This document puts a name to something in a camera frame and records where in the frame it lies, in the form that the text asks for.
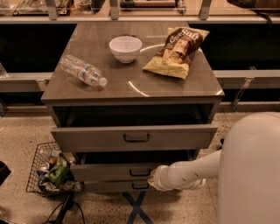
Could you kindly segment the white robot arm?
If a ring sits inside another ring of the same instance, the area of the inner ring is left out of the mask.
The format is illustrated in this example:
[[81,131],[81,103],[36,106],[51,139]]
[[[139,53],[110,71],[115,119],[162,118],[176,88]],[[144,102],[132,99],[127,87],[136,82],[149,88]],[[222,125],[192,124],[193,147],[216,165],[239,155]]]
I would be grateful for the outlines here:
[[218,179],[218,224],[280,224],[280,113],[236,122],[221,150],[160,165],[148,178],[159,191],[186,190]]

